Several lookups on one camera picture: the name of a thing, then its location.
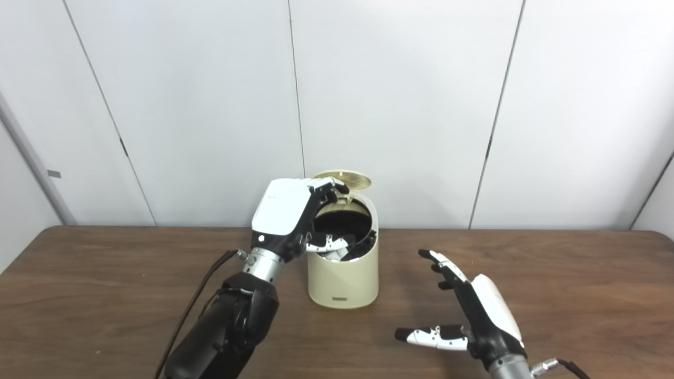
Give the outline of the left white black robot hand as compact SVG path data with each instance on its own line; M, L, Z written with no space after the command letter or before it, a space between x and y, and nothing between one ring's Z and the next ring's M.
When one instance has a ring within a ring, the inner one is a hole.
M251 221L251 248L270 251L283 262L293 261L306 251L335 251L343 257L352 237L316 234L313 221L325 204L335 203L339 194L349 192L344 182L331 176L273 180Z

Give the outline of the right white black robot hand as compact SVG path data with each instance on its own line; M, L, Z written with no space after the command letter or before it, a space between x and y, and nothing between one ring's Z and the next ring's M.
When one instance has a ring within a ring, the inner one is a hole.
M443 254L425 249L418 254L432 261L432 270L442 274L438 287L453 291L469 328L397 328L395 339L435 350L467 351L491 378L533 378L519 326L491 278L479 274L470 280Z

